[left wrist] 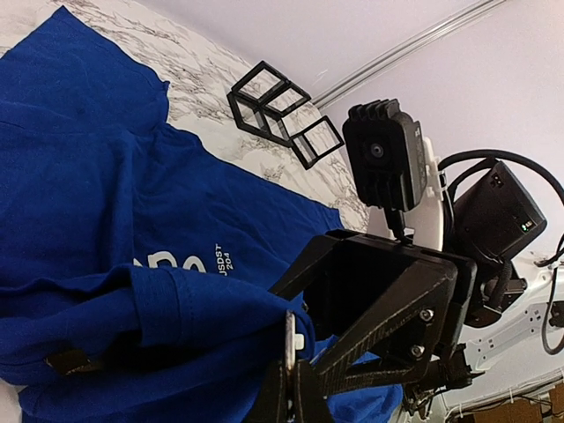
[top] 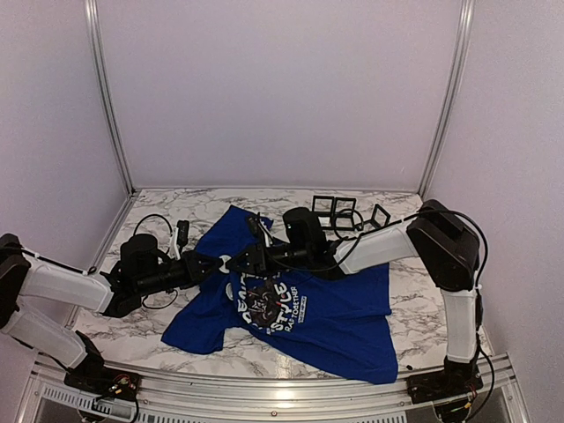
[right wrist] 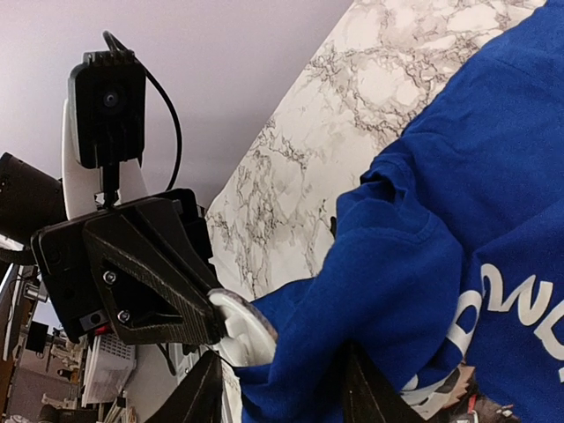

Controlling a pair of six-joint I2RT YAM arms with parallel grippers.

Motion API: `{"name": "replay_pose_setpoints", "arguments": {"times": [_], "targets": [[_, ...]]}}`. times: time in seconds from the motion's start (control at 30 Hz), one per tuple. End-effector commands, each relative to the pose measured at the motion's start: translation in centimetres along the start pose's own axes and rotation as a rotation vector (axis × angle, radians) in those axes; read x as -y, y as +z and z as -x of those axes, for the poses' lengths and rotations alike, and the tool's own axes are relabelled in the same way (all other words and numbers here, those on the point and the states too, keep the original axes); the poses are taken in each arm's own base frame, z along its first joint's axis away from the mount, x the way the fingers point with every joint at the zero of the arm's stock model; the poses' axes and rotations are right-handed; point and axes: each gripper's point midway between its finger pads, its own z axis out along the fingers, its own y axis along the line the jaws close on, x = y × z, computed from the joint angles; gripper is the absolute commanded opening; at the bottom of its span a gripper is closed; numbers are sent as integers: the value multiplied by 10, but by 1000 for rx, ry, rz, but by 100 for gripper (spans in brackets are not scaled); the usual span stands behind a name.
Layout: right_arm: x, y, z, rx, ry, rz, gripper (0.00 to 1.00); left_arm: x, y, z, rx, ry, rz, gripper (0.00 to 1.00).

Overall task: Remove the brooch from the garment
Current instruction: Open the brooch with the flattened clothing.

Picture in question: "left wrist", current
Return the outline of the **blue printed t-shirt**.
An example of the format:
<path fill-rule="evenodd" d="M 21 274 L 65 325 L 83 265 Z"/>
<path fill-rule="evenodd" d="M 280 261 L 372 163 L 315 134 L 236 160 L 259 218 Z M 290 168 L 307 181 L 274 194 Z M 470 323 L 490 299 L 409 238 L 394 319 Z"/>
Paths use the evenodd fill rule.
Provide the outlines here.
<path fill-rule="evenodd" d="M 25 422 L 240 422 L 270 293 L 338 211 L 167 122 L 168 85 L 58 9 L 1 60 L 1 377 Z"/>

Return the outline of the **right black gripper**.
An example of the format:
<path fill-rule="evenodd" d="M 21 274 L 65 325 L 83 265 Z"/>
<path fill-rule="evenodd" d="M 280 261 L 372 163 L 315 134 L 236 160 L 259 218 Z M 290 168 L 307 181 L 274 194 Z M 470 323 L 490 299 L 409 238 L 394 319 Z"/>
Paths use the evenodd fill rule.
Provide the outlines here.
<path fill-rule="evenodd" d="M 270 291 L 301 296 L 316 339 L 336 337 L 313 366 L 321 391 L 405 384 L 405 401 L 427 401 L 474 378 L 458 341 L 476 272 L 471 259 L 340 229 L 313 237 Z"/>

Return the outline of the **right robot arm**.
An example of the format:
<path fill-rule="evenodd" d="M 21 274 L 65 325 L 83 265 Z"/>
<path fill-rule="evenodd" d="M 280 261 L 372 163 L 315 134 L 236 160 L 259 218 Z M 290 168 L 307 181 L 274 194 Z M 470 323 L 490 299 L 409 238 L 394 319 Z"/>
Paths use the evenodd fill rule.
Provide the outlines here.
<path fill-rule="evenodd" d="M 501 316 L 514 256 L 545 229 L 545 219 L 509 170 L 529 168 L 563 191 L 537 163 L 510 152 L 452 155 L 446 168 L 471 160 L 480 174 L 456 202 L 455 185 L 439 189 L 450 210 L 450 235 L 429 248 L 404 234 L 403 214 L 420 204 L 426 169 L 407 160 L 356 160 L 360 199 L 384 209 L 394 238 L 335 230 L 313 238 L 272 287 L 278 297 L 302 296 L 318 338 L 336 343 L 316 362 L 287 359 L 277 397 L 289 395 L 299 422 L 327 420 L 329 396 L 398 385 L 409 413 L 423 413 L 435 395 L 469 386 L 461 329 Z"/>

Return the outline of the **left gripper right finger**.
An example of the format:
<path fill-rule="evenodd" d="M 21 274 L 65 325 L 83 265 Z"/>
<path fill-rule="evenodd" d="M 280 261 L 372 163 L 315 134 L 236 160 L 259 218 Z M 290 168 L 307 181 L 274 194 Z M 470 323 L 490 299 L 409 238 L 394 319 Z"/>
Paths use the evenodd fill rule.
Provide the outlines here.
<path fill-rule="evenodd" d="M 299 423 L 334 422 L 316 374 L 306 360 L 298 360 L 293 369 L 293 417 Z"/>

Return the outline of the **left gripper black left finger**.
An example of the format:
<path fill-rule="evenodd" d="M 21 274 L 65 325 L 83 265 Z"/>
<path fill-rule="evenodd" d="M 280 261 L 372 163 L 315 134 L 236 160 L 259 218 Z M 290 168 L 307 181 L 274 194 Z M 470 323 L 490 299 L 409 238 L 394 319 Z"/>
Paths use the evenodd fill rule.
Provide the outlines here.
<path fill-rule="evenodd" d="M 250 410 L 253 423 L 287 422 L 289 417 L 286 366 L 282 360 L 273 361 Z"/>

